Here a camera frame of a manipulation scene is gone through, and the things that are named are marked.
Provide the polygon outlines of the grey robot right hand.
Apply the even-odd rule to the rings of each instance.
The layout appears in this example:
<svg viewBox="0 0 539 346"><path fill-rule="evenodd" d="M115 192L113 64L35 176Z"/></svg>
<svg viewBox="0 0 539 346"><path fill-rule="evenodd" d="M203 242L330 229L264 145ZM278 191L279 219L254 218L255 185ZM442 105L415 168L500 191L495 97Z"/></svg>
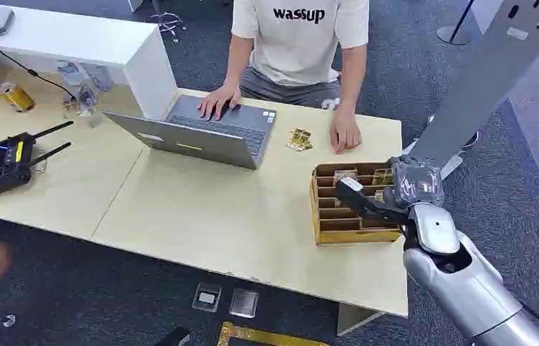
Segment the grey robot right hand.
<svg viewBox="0 0 539 346"><path fill-rule="evenodd" d="M364 187L351 177L337 182L336 198L362 218L383 218L401 225L413 220L418 226L447 218L438 168L408 155L392 157L388 163L393 185L384 189L381 201L366 196Z"/></svg>

